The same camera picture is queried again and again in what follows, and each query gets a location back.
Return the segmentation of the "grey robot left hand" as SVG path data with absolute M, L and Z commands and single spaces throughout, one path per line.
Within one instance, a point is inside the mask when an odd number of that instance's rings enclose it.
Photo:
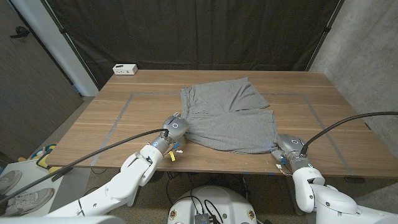
M 168 134 L 166 134 L 166 131 L 162 131 L 151 142 L 151 146 L 154 146 L 160 152 L 165 152 L 171 144 L 177 143 L 183 137 L 189 129 L 189 124 L 179 112 L 176 112 L 164 121 L 162 128 L 167 129 Z

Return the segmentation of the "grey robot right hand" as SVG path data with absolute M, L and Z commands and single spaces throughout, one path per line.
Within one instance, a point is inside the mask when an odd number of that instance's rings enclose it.
M 301 156 L 300 152 L 304 146 L 304 142 L 297 136 L 289 134 L 280 134 L 277 136 L 275 149 L 271 154 L 281 163 L 289 164 L 292 171 L 304 167 L 312 167 L 309 159 Z

